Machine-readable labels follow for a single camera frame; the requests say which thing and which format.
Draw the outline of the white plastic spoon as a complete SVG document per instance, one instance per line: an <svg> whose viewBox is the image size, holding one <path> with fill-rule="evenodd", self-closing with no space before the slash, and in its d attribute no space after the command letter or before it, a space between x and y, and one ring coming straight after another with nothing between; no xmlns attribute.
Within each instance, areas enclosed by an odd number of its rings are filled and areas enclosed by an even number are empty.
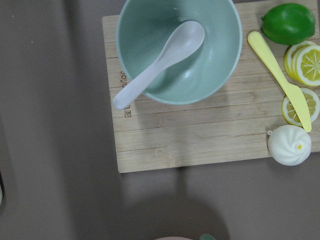
<svg viewBox="0 0 320 240"><path fill-rule="evenodd" d="M169 36L155 61L127 84L113 99L118 110L128 107L164 70L195 53L205 39L205 29L197 21L180 24Z"/></svg>

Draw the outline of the green lime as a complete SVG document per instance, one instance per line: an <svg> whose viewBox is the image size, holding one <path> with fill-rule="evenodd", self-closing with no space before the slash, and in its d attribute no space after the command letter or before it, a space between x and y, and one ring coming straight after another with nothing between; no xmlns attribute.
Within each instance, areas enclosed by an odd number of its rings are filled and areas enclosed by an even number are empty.
<svg viewBox="0 0 320 240"><path fill-rule="evenodd" d="M284 3L271 8L262 20L262 31L271 41L281 45L297 45L310 39L316 31L312 11L299 3Z"/></svg>

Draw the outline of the white toy bun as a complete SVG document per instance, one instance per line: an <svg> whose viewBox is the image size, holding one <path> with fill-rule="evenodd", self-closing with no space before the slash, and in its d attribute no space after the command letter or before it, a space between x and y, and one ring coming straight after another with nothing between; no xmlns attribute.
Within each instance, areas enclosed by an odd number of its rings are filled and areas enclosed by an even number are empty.
<svg viewBox="0 0 320 240"><path fill-rule="evenodd" d="M299 165L311 154L311 137L299 126L283 125L269 130L267 135L268 150L274 160L282 165Z"/></svg>

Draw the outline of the stacked lemon slices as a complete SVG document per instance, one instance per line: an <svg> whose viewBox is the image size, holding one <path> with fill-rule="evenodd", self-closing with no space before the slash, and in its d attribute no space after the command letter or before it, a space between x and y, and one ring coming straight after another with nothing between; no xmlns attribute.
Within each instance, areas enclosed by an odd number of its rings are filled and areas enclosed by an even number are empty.
<svg viewBox="0 0 320 240"><path fill-rule="evenodd" d="M320 46L312 41L303 41L291 46L284 55L286 73L304 85L320 85Z"/></svg>

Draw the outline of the yellow plastic knife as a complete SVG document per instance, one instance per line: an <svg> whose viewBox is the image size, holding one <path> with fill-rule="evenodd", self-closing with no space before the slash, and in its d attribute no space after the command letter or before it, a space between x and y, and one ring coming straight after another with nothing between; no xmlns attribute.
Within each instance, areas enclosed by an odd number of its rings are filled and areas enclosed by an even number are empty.
<svg viewBox="0 0 320 240"><path fill-rule="evenodd" d="M250 32L248 34L247 41L288 97L304 130L308 133L311 132L311 116L302 90L298 86L288 82L269 45L260 32Z"/></svg>

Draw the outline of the bamboo cutting board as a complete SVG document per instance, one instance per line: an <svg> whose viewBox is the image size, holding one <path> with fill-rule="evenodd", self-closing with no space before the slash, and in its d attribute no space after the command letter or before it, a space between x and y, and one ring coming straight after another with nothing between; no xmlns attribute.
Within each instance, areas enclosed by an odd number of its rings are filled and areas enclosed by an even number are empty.
<svg viewBox="0 0 320 240"><path fill-rule="evenodd" d="M279 0L128 0L102 19L110 96L194 20L201 47L162 72L129 106L113 107L120 173L268 157L267 132L286 124L284 92L248 44Z"/></svg>

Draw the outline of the light green bowl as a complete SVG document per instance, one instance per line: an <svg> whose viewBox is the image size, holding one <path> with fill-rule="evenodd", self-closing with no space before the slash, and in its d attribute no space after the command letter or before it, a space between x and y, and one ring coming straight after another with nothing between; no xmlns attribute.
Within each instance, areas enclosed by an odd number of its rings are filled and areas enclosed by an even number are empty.
<svg viewBox="0 0 320 240"><path fill-rule="evenodd" d="M140 95L171 105L202 101L230 79L242 43L231 0L128 0L116 49L129 83L112 103L122 110Z"/></svg>

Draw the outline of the single lemon slice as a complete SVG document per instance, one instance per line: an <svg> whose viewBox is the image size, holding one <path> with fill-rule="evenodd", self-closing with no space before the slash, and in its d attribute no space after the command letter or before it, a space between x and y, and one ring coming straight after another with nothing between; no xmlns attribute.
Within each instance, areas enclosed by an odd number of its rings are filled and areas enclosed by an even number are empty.
<svg viewBox="0 0 320 240"><path fill-rule="evenodd" d="M313 123L320 114L320 99L318 95L311 89L302 87L301 91L304 95L304 98L308 106L311 123ZM302 127L300 119L287 96L285 96L283 99L281 110L282 110L282 115L284 119L289 124Z"/></svg>

